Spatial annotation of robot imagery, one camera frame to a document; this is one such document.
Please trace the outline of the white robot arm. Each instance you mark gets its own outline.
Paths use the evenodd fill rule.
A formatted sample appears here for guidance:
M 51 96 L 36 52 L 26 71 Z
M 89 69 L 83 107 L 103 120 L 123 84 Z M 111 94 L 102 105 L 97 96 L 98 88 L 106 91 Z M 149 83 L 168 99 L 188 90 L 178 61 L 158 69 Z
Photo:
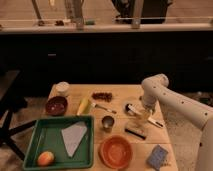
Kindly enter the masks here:
M 142 105 L 154 110 L 161 102 L 183 114 L 202 131 L 195 171 L 213 171 L 213 107 L 168 89 L 169 79 L 157 74 L 142 80 Z

